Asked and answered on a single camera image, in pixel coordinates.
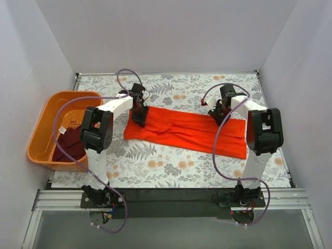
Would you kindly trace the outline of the orange t-shirt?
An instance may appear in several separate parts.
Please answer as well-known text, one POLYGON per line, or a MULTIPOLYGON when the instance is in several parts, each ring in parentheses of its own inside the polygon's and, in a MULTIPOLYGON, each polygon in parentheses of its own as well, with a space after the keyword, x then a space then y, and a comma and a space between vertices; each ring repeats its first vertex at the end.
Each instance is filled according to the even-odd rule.
MULTIPOLYGON (((150 107, 144 128, 131 120, 130 113, 123 136, 125 140, 144 140, 211 154, 218 128, 208 115, 150 107)), ((229 119, 220 131, 215 153, 246 159, 244 120, 229 119)))

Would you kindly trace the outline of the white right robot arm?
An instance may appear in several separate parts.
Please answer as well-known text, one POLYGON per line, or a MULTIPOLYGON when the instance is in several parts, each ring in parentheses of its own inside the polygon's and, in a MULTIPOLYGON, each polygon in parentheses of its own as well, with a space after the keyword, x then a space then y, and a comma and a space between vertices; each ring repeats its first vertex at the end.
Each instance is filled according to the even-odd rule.
POLYGON ((250 99, 250 93, 232 83, 212 86, 201 99, 202 106, 208 106, 219 128, 215 135, 212 161, 216 172, 223 178, 236 181, 242 189, 235 192, 235 201, 240 206, 249 205, 254 199, 252 189, 258 189, 264 182, 261 178, 271 156, 283 145, 284 136, 280 110, 263 107, 250 99), (230 120, 232 113, 246 119, 246 143, 249 154, 242 176, 231 178, 223 175, 216 165, 216 145, 219 134, 230 120))

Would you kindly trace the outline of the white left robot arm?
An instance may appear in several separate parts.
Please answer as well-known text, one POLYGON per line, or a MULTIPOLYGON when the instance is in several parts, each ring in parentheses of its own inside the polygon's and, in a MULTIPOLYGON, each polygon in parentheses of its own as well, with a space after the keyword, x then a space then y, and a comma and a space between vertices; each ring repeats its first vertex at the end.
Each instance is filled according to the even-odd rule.
POLYGON ((114 100, 98 107, 86 108, 79 137, 87 154, 91 180, 84 186, 97 190, 92 201, 98 207, 103 208, 110 203, 110 194, 104 189, 109 182, 106 173, 106 150, 113 139, 114 121, 121 114, 130 111, 131 120, 143 128, 149 105, 150 97, 146 88, 142 84, 134 83, 131 90, 120 91, 114 100))

